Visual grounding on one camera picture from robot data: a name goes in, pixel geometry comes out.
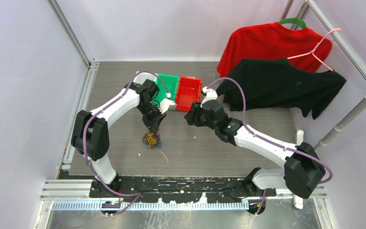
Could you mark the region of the red plastic bin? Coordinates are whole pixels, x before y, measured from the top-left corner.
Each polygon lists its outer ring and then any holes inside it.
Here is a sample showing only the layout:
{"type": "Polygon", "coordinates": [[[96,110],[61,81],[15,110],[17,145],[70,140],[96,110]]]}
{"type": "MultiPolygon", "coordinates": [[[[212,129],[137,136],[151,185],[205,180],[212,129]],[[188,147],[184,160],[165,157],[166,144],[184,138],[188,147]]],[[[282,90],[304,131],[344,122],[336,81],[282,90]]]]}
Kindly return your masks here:
{"type": "Polygon", "coordinates": [[[189,111],[192,103],[199,101],[201,88],[202,79],[181,76],[175,99],[176,110],[189,111]]]}

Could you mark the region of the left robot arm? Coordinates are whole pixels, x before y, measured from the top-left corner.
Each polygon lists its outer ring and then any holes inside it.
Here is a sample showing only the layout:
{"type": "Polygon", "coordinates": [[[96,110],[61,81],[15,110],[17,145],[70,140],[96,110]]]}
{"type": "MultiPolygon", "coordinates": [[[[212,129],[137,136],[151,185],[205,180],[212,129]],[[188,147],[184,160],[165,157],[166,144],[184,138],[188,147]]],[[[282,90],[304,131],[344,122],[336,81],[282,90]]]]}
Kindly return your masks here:
{"type": "Polygon", "coordinates": [[[88,112],[77,113],[71,145],[83,155],[86,163],[102,183],[101,190],[109,197],[120,191],[119,175],[108,157],[110,147],[109,129],[124,114],[138,109],[143,124],[154,134],[158,133],[161,121],[170,106],[174,106],[170,93],[166,93],[159,104],[153,103],[153,96],[159,91],[157,84],[146,79],[143,83],[129,83],[111,101],[88,112]]]}

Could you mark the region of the green plastic bin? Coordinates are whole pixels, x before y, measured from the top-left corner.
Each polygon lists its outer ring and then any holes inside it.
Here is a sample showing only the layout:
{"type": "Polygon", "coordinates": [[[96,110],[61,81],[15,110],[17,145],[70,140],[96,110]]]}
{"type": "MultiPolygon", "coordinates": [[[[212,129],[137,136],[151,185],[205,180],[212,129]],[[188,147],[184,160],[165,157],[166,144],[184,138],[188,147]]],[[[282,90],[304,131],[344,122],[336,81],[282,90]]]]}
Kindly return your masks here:
{"type": "Polygon", "coordinates": [[[155,83],[159,88],[159,92],[157,92],[155,94],[155,96],[152,98],[152,102],[155,105],[159,106],[160,102],[166,98],[166,93],[167,93],[166,88],[167,88],[169,90],[169,93],[171,94],[170,100],[175,102],[175,105],[170,106],[169,110],[176,110],[177,103],[175,100],[176,100],[177,89],[178,89],[180,77],[177,75],[168,75],[168,74],[161,74],[161,73],[158,73],[157,75],[163,80],[163,82],[166,84],[166,87],[158,78],[156,78],[155,83]]]}

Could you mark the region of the white plastic bin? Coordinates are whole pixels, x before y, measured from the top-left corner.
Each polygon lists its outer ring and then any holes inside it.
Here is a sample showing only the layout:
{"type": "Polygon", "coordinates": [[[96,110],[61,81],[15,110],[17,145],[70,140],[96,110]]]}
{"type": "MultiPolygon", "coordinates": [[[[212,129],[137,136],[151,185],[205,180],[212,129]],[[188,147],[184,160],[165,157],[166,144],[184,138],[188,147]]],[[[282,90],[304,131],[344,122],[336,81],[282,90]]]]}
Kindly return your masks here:
{"type": "Polygon", "coordinates": [[[134,78],[133,82],[141,84],[141,85],[143,85],[146,80],[151,80],[153,82],[156,82],[157,76],[158,75],[155,74],[155,73],[154,74],[152,74],[152,73],[140,73],[134,78]]]}

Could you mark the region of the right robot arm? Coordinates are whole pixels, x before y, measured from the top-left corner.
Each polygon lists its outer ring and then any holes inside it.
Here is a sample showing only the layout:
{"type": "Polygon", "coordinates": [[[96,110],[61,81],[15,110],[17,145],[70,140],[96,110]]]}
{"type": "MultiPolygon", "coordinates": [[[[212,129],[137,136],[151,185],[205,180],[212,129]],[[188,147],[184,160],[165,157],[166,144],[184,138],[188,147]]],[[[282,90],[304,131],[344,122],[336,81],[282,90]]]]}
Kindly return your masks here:
{"type": "Polygon", "coordinates": [[[245,184],[251,196],[257,196],[265,189],[286,188],[307,199],[326,174],[310,144],[295,145],[257,132],[242,120],[229,117],[216,100],[204,104],[194,102],[184,118],[188,125],[206,126],[221,141],[249,149],[279,165],[279,169],[257,167],[251,171],[245,184]]]}

